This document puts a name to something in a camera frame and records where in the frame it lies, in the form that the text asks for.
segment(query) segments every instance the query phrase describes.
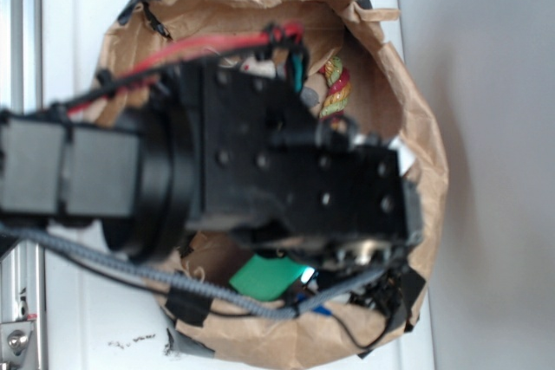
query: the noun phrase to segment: red wire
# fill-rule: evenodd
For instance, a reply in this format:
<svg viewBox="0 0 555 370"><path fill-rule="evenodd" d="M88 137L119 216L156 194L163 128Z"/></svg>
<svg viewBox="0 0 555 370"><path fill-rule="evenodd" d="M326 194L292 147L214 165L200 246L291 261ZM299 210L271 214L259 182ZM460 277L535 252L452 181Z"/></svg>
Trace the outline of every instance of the red wire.
<svg viewBox="0 0 555 370"><path fill-rule="evenodd" d="M276 27L273 29L272 36L276 42L282 41L282 36L285 38L292 37L295 43L301 42L303 38L304 28L299 22L289 22L284 24L281 28ZM209 36L195 36L180 41L174 42L162 50L150 55L145 60L136 64L129 71L124 73L122 77L135 75L141 71L146 71L155 67L162 60L167 59L172 55L183 52L187 49L197 47L212 48L218 52L226 52L232 49L242 49L249 47L260 47L267 45L271 40L270 34L267 31L259 32L251 35L242 36L229 36L229 35L209 35ZM200 56L207 55L209 52L200 52L198 54L189 55L188 60L199 58ZM150 82L137 83L138 87L145 87ZM128 88L120 88L117 94L128 92ZM79 113L92 103L84 103L77 107L72 107L68 110L68 114Z"/></svg>

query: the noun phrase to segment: crumpled paper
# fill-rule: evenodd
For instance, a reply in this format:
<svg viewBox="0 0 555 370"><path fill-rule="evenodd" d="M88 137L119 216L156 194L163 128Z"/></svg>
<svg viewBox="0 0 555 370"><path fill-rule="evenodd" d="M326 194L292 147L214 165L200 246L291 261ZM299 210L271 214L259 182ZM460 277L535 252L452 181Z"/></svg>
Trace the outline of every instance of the crumpled paper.
<svg viewBox="0 0 555 370"><path fill-rule="evenodd" d="M138 6L125 26L114 23L101 50L99 67L115 75L173 42L152 31ZM267 23L298 20L303 23L310 51L311 80L318 84L317 70L334 54L342 57L351 73L353 92L346 114L354 117L363 133L378 132L388 138L399 134L415 154L408 177L418 184L424 217L424 242L410 255L409 263L427 280L432 273L441 238L447 194L447 160L441 135L428 104L412 81L391 43L384 43L381 21L397 19L398 10L365 10L357 0L160 0L151 11L179 40L199 34L238 34L259 31ZM95 107L96 122L110 125L125 106L138 106L143 94L118 95ZM161 268L183 271L175 254ZM409 319L416 324L425 291ZM233 306L214 302L220 311ZM378 312L333 302L326 308L343 318L360 343L376 339L386 325ZM226 319L210 315L202 328L177 321L177 329L215 351L223 360L253 366L301 369L361 353L337 323L317 314L294 321L274 322L258 318ZM404 331L389 333L381 344Z"/></svg>

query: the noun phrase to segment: metal latch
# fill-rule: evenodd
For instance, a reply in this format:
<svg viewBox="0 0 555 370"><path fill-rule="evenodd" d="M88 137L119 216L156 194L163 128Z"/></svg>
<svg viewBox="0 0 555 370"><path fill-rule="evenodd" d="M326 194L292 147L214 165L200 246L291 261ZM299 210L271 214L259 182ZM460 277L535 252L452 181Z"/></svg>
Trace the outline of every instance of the metal latch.
<svg viewBox="0 0 555 370"><path fill-rule="evenodd" d="M0 370L36 370L38 348L34 321L0 324Z"/></svg>

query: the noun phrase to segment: gray wall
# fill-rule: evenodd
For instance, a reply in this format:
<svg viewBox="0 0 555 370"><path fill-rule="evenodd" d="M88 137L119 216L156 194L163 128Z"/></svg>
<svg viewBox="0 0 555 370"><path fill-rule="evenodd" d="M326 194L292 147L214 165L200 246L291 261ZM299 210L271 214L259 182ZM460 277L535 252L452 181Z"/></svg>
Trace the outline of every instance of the gray wall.
<svg viewBox="0 0 555 370"><path fill-rule="evenodd" d="M439 370L555 368L555 0L400 0L451 188Z"/></svg>

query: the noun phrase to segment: striped object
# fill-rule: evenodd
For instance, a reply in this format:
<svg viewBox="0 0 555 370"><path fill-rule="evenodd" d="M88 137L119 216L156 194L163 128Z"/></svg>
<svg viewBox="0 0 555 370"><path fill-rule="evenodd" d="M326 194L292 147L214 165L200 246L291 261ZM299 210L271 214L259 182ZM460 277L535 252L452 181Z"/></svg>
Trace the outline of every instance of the striped object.
<svg viewBox="0 0 555 370"><path fill-rule="evenodd" d="M349 71L343 67L341 59L334 56L320 68L319 72L323 74L329 87L319 117L321 120L337 119L349 103L351 90Z"/></svg>

